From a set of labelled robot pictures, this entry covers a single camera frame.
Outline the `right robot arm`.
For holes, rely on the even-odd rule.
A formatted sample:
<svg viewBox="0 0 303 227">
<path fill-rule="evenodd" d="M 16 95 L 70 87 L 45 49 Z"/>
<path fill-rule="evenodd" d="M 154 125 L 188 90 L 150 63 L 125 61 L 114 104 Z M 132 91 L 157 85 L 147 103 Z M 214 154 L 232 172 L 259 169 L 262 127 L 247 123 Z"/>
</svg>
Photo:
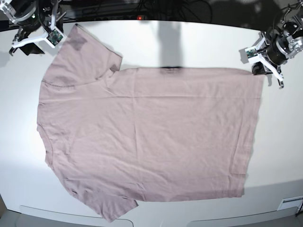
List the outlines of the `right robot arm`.
<svg viewBox="0 0 303 227">
<path fill-rule="evenodd" d="M 18 26 L 9 50 L 11 56 L 18 49 L 27 56 L 44 54 L 38 42 L 55 48 L 65 37 L 63 17 L 66 11 L 60 7 L 59 0 L 2 0 L 0 10 Z"/>
</svg>

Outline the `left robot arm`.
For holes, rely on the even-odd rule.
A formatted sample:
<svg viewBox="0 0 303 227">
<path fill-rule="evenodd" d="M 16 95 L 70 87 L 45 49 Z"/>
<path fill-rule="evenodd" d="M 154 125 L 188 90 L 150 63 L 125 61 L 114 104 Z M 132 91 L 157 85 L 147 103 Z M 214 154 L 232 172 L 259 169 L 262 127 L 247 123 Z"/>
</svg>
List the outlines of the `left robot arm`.
<svg viewBox="0 0 303 227">
<path fill-rule="evenodd" d="M 261 40 L 256 43 L 257 62 L 252 64 L 253 75 L 274 75 L 279 88 L 284 88 L 281 66 L 303 50 L 303 2 L 283 8 L 280 22 L 266 32 L 261 32 Z"/>
</svg>

